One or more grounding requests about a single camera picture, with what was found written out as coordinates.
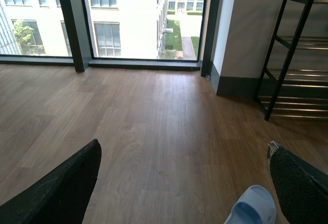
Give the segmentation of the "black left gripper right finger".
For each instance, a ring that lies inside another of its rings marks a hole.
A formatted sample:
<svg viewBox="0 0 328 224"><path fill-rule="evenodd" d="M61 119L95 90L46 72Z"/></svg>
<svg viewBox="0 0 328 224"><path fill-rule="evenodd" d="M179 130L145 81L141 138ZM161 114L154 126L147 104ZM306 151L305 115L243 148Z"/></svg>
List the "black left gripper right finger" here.
<svg viewBox="0 0 328 224"><path fill-rule="evenodd" d="M327 174L275 141L267 159L281 211L289 223L327 223Z"/></svg>

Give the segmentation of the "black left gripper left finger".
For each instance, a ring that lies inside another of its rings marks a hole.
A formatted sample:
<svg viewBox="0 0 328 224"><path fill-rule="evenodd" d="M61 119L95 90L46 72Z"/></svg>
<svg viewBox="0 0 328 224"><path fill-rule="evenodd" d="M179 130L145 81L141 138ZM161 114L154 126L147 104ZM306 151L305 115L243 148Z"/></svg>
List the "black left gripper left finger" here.
<svg viewBox="0 0 328 224"><path fill-rule="evenodd" d="M1 205L1 223L82 223L97 182L97 139Z"/></svg>

